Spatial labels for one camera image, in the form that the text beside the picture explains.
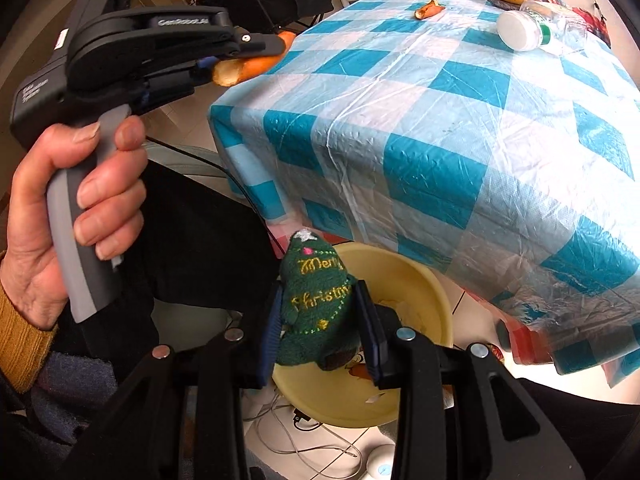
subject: fingernail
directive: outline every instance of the fingernail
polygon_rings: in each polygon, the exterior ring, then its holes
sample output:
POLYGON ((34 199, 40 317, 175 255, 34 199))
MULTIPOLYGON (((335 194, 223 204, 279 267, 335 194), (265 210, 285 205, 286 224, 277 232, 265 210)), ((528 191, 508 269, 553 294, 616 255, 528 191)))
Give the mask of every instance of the fingernail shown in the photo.
POLYGON ((80 184, 78 188, 78 207, 80 209, 87 209, 101 199, 100 189, 95 179, 87 180, 80 184))
POLYGON ((138 142, 140 137, 143 135, 143 131, 140 128, 140 124, 135 122, 133 124, 128 124, 123 129, 118 131, 119 135, 119 143, 129 146, 130 144, 134 144, 138 142))
POLYGON ((76 240, 82 245, 87 245, 100 233, 102 224, 96 215, 87 216, 74 224, 76 240))
POLYGON ((118 241, 111 235, 96 245, 95 254, 103 261, 111 260, 116 255, 116 250, 118 250, 118 241))
POLYGON ((80 142, 85 142, 89 139, 93 139, 95 137, 95 134, 98 133, 99 129, 100 129, 100 123, 89 124, 84 128, 80 128, 79 130, 76 130, 76 132, 74 133, 73 140, 76 144, 79 144, 80 142))

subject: hand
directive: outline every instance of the hand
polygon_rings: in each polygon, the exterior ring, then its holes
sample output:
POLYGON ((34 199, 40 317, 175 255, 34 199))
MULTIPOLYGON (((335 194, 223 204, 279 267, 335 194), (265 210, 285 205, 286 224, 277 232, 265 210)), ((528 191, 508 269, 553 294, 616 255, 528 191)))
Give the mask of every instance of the hand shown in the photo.
MULTIPOLYGON (((0 283, 16 310, 40 330, 53 328, 68 300, 49 231, 47 184, 57 169, 87 158, 98 144, 98 128, 98 123, 81 129, 50 126, 14 173, 0 283)), ((86 211, 76 220, 74 234, 84 246, 95 244, 101 260, 123 254, 142 229, 144 140, 140 118, 127 118, 114 136, 117 151, 78 189, 78 205, 86 211)))

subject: blue checkered tablecloth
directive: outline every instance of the blue checkered tablecloth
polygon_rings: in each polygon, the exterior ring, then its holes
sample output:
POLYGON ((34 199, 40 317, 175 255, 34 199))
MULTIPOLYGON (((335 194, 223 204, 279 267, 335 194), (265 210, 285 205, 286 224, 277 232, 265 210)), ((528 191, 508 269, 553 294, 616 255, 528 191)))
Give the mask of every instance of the blue checkered tablecloth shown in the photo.
POLYGON ((592 35, 514 53, 485 0, 420 22, 427 1, 361 0, 227 91, 223 160, 269 221, 439 270, 544 332, 561 373, 638 350, 640 92, 592 35))

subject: metal screw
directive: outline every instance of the metal screw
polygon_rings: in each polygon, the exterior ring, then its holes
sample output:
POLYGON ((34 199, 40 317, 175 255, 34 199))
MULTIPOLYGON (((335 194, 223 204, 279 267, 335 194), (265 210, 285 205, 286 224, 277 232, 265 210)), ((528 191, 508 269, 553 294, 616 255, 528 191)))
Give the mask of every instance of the metal screw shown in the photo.
POLYGON ((489 349, 482 343, 473 343, 471 345, 471 353, 476 357, 484 359, 489 355, 489 349))
POLYGON ((167 345, 158 345, 151 351, 151 355, 156 359, 164 359, 169 357, 170 354, 171 349, 167 345))
POLYGON ((244 337, 244 332, 241 328, 230 328, 225 332, 225 339, 227 341, 235 342, 240 341, 244 337))
POLYGON ((396 330, 396 336, 398 336, 398 339, 402 339, 402 341, 412 341, 415 339, 415 332, 412 328, 403 326, 396 330))

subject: yellow bowl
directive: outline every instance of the yellow bowl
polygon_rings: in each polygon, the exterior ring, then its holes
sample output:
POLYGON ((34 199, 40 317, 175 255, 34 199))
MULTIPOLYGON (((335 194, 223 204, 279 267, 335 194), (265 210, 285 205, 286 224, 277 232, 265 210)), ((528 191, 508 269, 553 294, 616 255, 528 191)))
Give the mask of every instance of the yellow bowl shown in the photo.
MULTIPOLYGON (((404 326, 434 343, 453 345, 449 300, 427 267, 357 242, 335 249, 347 270, 367 282, 375 303, 392 307, 404 326)), ((370 380, 354 377, 346 368, 323 372, 315 363, 276 365, 273 380, 289 402, 318 422, 341 428, 370 428, 398 418, 399 390, 385 390, 380 396, 381 391, 370 380)))

